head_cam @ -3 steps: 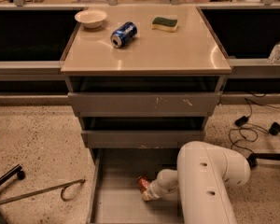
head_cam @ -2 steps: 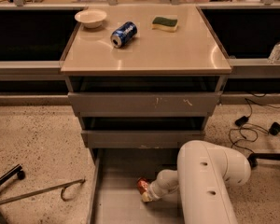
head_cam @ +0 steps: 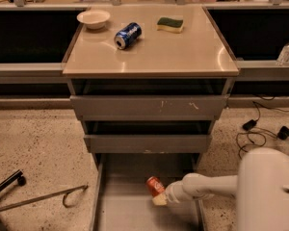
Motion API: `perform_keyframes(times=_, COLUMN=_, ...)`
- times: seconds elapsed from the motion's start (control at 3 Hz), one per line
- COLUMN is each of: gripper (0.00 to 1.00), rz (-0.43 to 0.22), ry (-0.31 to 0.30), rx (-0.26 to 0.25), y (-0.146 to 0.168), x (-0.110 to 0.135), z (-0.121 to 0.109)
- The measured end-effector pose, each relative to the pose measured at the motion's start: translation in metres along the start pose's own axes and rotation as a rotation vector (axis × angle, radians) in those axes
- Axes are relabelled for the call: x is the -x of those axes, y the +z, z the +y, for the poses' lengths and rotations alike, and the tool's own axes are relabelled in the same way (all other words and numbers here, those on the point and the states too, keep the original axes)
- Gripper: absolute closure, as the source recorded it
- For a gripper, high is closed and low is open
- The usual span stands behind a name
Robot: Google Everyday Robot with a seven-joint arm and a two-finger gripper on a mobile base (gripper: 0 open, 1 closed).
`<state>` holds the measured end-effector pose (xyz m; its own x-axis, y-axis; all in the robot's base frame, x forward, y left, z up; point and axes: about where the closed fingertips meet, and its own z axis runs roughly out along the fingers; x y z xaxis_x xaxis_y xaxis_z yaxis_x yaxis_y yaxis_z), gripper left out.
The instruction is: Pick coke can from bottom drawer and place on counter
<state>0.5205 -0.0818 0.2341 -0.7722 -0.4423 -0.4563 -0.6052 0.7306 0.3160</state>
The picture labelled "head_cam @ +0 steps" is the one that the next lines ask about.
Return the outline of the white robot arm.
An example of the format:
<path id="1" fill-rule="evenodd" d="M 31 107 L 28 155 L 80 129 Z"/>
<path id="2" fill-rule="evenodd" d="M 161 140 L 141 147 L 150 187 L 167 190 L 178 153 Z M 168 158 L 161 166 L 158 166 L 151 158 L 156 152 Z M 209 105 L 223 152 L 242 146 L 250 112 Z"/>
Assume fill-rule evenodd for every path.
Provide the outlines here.
<path id="1" fill-rule="evenodd" d="M 166 187 L 152 176 L 146 185 L 157 206 L 229 196 L 236 199 L 238 231 L 289 231 L 289 156 L 272 148 L 247 153 L 236 175 L 188 173 Z"/>

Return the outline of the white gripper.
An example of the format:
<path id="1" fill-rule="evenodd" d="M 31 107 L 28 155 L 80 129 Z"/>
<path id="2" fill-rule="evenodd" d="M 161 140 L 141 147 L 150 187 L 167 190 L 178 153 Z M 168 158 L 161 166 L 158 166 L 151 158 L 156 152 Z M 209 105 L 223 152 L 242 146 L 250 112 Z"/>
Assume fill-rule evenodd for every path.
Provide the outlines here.
<path id="1" fill-rule="evenodd" d="M 191 201 L 192 197 L 183 190 L 183 183 L 176 181 L 166 187 L 165 193 L 159 193 L 152 198 L 156 206 L 166 206 L 167 203 L 181 203 Z"/>

